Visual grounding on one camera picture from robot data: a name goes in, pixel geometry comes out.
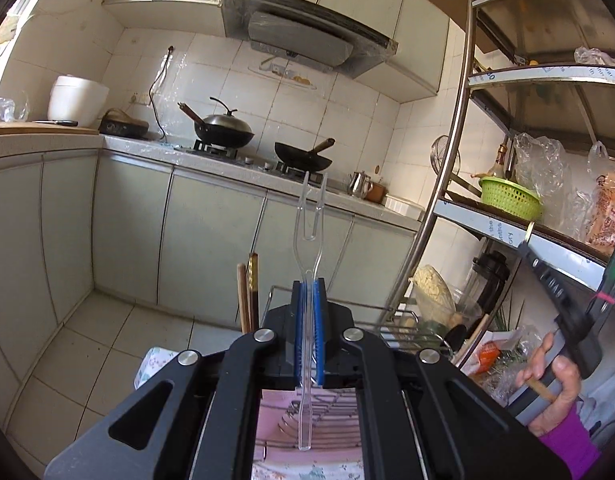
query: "floor tile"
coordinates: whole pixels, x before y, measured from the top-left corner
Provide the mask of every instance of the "floor tile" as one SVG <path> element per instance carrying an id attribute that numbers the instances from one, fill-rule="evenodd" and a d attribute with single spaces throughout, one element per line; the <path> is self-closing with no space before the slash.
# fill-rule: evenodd
<path id="1" fill-rule="evenodd" d="M 43 478 L 45 473 L 45 465 L 40 463 L 37 459 L 31 456 L 27 451 L 25 451 L 13 438 L 9 438 L 10 444 L 14 448 L 16 454 L 20 457 L 21 460 L 25 463 L 27 467 L 38 477 Z"/>
<path id="2" fill-rule="evenodd" d="M 62 328 L 34 368 L 34 376 L 65 397 L 87 403 L 108 347 Z"/>
<path id="3" fill-rule="evenodd" d="M 188 347 L 191 328 L 190 319 L 137 306 L 127 318 L 113 347 L 141 359 L 154 346 L 182 351 Z"/>
<path id="4" fill-rule="evenodd" d="M 67 322 L 67 326 L 111 346 L 127 319 L 132 305 L 111 296 L 92 292 Z"/>
<path id="5" fill-rule="evenodd" d="M 85 433 L 102 418 L 102 415 L 99 415 L 98 413 L 92 412 L 92 410 L 85 408 L 85 413 L 82 414 L 81 425 L 78 427 L 78 433 L 76 434 L 76 438 L 79 438 L 83 433 Z"/>
<path id="6" fill-rule="evenodd" d="M 107 415 L 134 391 L 134 377 L 141 359 L 112 350 L 94 385 L 87 407 Z"/>
<path id="7" fill-rule="evenodd" d="M 201 355 L 215 354 L 227 350 L 241 335 L 238 330 L 218 328 L 195 321 L 190 348 L 198 350 Z"/>
<path id="8" fill-rule="evenodd" d="M 48 464 L 76 437 L 83 407 L 30 377 L 8 432 L 32 456 Z"/>

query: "green plastic basket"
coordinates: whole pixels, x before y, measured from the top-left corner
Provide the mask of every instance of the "green plastic basket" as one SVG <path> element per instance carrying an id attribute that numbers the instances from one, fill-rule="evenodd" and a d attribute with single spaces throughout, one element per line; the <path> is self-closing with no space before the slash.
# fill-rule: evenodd
<path id="1" fill-rule="evenodd" d="M 479 183 L 482 203 L 524 220 L 540 218 L 543 208 L 539 197 L 529 189 L 495 176 L 484 176 Z"/>

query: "black pan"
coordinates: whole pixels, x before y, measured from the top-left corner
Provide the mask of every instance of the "black pan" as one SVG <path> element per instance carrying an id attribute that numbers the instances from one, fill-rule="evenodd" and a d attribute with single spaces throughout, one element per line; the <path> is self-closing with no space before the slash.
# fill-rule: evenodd
<path id="1" fill-rule="evenodd" d="M 187 117 L 194 121 L 196 136 L 202 140 L 204 144 L 215 144 L 216 146 L 223 146 L 224 148 L 242 148 L 250 142 L 250 140 L 254 139 L 254 134 L 251 132 L 242 132 L 235 128 L 221 126 L 220 124 L 206 123 L 206 121 L 201 119 L 196 112 L 185 103 L 178 103 L 178 107 Z"/>
<path id="2" fill-rule="evenodd" d="M 321 144 L 317 144 L 309 152 L 283 144 L 282 142 L 274 143 L 274 151 L 280 160 L 285 162 L 290 168 L 296 168 L 301 171 L 322 171 L 329 168 L 332 161 L 329 158 L 318 155 L 319 152 L 327 148 L 331 148 L 336 142 L 334 139 L 326 139 Z"/>

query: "hand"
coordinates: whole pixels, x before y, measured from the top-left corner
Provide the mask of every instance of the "hand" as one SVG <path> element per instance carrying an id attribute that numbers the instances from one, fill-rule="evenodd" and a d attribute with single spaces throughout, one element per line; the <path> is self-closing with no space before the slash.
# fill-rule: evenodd
<path id="1" fill-rule="evenodd" d="M 549 333 L 543 339 L 541 346 L 534 350 L 527 362 L 525 370 L 516 376 L 516 386 L 521 387 L 530 377 L 540 379 L 545 373 L 545 354 L 554 344 L 554 334 Z M 579 367 L 567 357 L 559 355 L 552 362 L 552 370 L 556 378 L 561 381 L 563 389 L 556 400 L 548 406 L 543 413 L 535 418 L 527 429 L 536 436 L 543 436 L 552 431 L 565 420 L 570 413 L 572 405 L 581 393 L 581 373 Z"/>

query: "range hood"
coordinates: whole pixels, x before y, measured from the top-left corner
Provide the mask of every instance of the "range hood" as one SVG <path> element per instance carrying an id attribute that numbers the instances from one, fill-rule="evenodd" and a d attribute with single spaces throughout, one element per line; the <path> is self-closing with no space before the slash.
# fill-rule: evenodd
<path id="1" fill-rule="evenodd" d="M 305 0 L 221 0 L 225 35 L 254 50 L 351 78 L 396 54 L 398 43 Z"/>

